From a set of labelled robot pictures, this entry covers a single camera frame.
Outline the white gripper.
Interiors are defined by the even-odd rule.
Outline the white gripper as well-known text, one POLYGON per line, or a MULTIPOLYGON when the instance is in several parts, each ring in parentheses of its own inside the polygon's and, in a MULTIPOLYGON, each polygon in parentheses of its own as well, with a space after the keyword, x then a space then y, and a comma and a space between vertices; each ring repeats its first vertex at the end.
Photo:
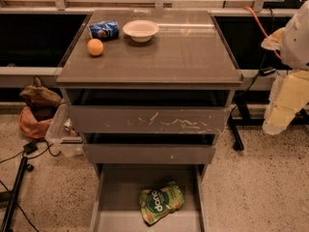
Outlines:
MULTIPOLYGON (((261 47, 267 50, 281 50, 285 31, 284 27, 274 31, 262 41, 261 47)), ((277 76, 270 90, 269 105, 263 122, 264 132, 275 135, 284 131, 297 112, 308 102, 308 71, 293 71, 286 77, 277 76)))

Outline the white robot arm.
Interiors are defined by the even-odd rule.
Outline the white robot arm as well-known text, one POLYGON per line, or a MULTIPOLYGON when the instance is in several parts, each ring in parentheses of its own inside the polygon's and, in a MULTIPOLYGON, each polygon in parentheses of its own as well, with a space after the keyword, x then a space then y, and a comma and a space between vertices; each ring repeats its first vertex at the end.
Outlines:
POLYGON ((309 102, 309 1, 285 27, 266 37, 261 47, 279 50, 281 62, 292 69, 286 77, 277 76, 270 90, 263 130, 275 135, 284 131, 309 102))

